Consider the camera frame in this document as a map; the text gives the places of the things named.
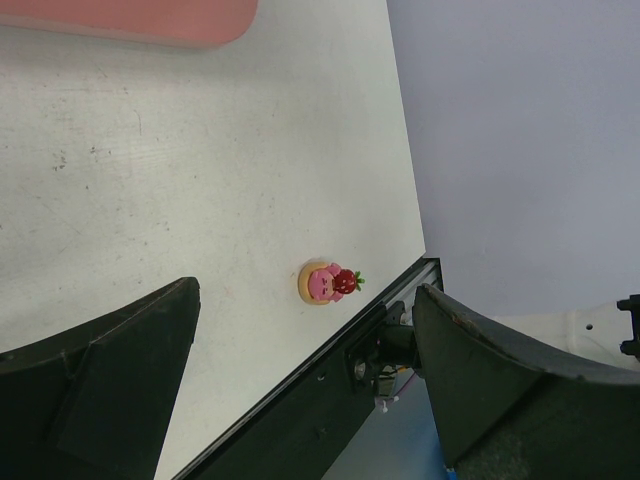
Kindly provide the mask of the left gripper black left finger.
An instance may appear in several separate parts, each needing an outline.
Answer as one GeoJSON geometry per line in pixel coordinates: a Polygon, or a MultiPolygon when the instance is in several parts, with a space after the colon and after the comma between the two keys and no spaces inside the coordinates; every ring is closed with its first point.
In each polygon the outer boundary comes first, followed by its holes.
{"type": "Polygon", "coordinates": [[[2,353],[2,478],[153,478],[200,306],[183,277],[2,353]]]}

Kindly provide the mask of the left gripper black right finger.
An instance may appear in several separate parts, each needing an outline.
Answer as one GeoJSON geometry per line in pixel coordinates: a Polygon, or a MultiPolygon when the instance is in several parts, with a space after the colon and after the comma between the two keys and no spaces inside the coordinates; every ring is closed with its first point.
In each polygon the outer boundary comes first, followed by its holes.
{"type": "Polygon", "coordinates": [[[417,288],[413,325],[459,479],[636,479],[639,375],[566,353],[417,288]]]}

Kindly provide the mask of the pink bear strawberry donut toy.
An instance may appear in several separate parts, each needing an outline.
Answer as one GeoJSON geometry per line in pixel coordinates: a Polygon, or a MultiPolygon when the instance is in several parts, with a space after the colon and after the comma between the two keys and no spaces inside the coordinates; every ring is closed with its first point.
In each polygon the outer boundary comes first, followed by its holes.
{"type": "Polygon", "coordinates": [[[300,270],[297,285],[305,303],[323,306],[360,291],[365,282],[360,271],[343,268],[337,263],[309,262],[300,270]]]}

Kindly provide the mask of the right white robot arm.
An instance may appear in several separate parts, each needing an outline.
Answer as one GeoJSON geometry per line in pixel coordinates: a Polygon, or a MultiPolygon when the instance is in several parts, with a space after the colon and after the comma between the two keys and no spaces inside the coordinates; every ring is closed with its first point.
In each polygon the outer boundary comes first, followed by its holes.
{"type": "Polygon", "coordinates": [[[631,313],[617,302],[562,313],[496,316],[493,320],[559,350],[610,366],[639,371],[639,360],[620,344],[633,338],[631,313]]]}

